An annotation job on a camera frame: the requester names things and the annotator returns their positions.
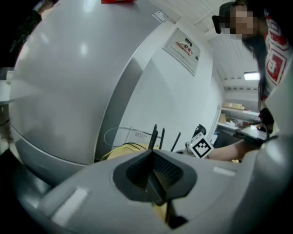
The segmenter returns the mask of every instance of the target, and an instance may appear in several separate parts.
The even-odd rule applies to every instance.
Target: red and white shirt
[[[268,92],[271,93],[282,81],[285,69],[291,60],[292,48],[288,40],[282,35],[281,28],[270,13],[265,10],[268,33],[265,35],[268,54],[266,57],[266,81]]]

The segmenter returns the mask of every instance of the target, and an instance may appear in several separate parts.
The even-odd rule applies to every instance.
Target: black antenna
[[[149,149],[153,149],[154,148],[155,143],[156,143],[156,139],[157,139],[157,134],[158,134],[158,131],[156,130],[155,137],[154,137],[154,141],[152,142],[152,144],[149,145]]]
[[[150,141],[150,143],[148,145],[148,149],[153,149],[154,148],[154,145],[155,145],[155,142],[156,142],[155,137],[157,138],[157,136],[155,136],[156,132],[157,132],[157,125],[155,124],[154,130],[152,131],[151,141]]]
[[[175,143],[174,143],[174,145],[173,145],[173,147],[172,147],[172,149],[171,149],[171,152],[173,152],[173,149],[175,148],[175,146],[176,146],[176,144],[177,144],[177,142],[178,142],[180,136],[181,136],[181,132],[179,132],[179,134],[178,134],[178,136],[177,136],[177,139],[176,139],[176,141],[175,141]]]
[[[159,148],[159,149],[162,149],[162,144],[163,144],[163,140],[164,140],[164,135],[165,135],[165,129],[163,128],[163,131],[162,131],[162,137],[161,137],[161,142],[160,142],[160,148]]]

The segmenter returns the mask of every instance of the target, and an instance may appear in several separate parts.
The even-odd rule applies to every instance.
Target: white ceiling
[[[221,4],[233,0],[150,0],[173,22],[181,17],[192,21],[214,50],[214,64],[226,92],[257,92],[257,81],[245,81],[244,72],[257,71],[257,63],[241,40],[215,32],[212,16],[218,15]]]

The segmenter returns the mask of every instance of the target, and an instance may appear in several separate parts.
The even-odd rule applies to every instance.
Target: framed sign
[[[175,30],[163,49],[195,76],[201,50],[181,30]]]

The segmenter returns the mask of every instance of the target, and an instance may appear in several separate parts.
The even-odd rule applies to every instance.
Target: ceiling light
[[[245,72],[244,79],[245,80],[259,80],[260,73],[259,72]]]

